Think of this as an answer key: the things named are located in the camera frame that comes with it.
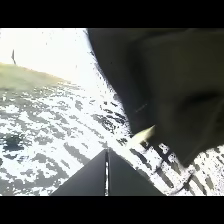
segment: black and white pattern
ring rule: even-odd
[[[188,169],[173,154],[162,162],[163,144],[146,153],[141,145],[125,148],[130,131],[122,104],[100,74],[85,29],[0,33],[0,62],[13,64],[14,50],[18,66],[69,81],[0,96],[1,195],[50,195],[105,148],[166,195],[224,195],[223,147],[201,153]],[[11,136],[21,136],[18,147],[7,147]]]

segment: black fabric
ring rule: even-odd
[[[89,29],[104,75],[120,96],[133,134],[156,135],[188,166],[224,143],[222,29]]]

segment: patterned floor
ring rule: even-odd
[[[224,195],[223,147],[200,154],[188,169],[173,154],[162,162],[161,155],[168,152],[163,144],[147,153],[141,145],[125,149],[128,122],[97,69],[85,30],[2,29],[0,38],[0,62],[13,63],[14,49],[17,65],[73,83],[0,96],[1,195],[50,195],[105,148],[116,151],[166,195]],[[22,136],[18,147],[7,147],[12,135]]]

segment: black object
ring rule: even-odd
[[[90,28],[133,134],[155,134],[187,167],[224,144],[224,29]]]
[[[106,162],[109,196],[163,195],[115,152],[104,150],[51,196],[105,196]]]

